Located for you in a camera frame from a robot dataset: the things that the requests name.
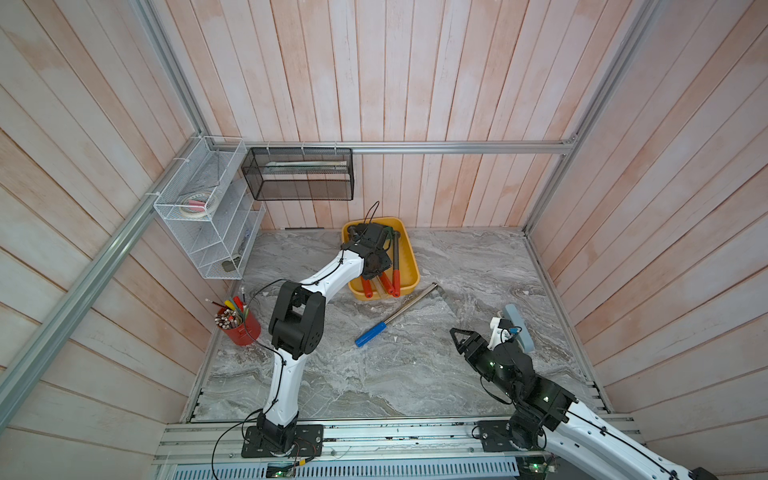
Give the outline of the green shaft red grip hoe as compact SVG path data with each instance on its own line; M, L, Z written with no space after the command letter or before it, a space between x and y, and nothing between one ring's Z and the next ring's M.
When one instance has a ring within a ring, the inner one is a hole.
M371 280L378 277L392 267L392 258L388 250L393 241L391 227L374 225L368 227L361 237L362 253L364 260L361 274L362 288L366 298L373 296L374 287Z

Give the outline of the wooden handle hoe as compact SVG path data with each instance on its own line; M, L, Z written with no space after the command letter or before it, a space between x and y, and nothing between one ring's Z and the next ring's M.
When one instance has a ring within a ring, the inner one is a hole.
M378 277L375 277L371 280L373 287L379 294L379 297L382 300L385 300L389 297L388 291L385 289L384 285L382 284L381 280Z

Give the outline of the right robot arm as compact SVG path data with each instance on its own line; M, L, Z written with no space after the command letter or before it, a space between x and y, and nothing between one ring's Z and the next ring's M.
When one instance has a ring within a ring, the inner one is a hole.
M536 373L517 340L519 327L496 328L491 341L471 330L452 328L457 352L496 386L513 407L504 431L524 451L560 457L595 479L714 479L703 467L686 468L652 452L606 422L584 402Z

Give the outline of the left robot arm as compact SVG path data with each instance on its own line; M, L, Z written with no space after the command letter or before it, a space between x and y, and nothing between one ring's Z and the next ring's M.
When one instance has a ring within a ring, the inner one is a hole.
M327 304L352 280L372 280L393 266L391 227L359 223L347 233L348 240L327 265L304 280L286 280L279 289L268 326L274 359L270 391L255 424L245 429L245 458L298 452L299 391L306 362L324 333Z

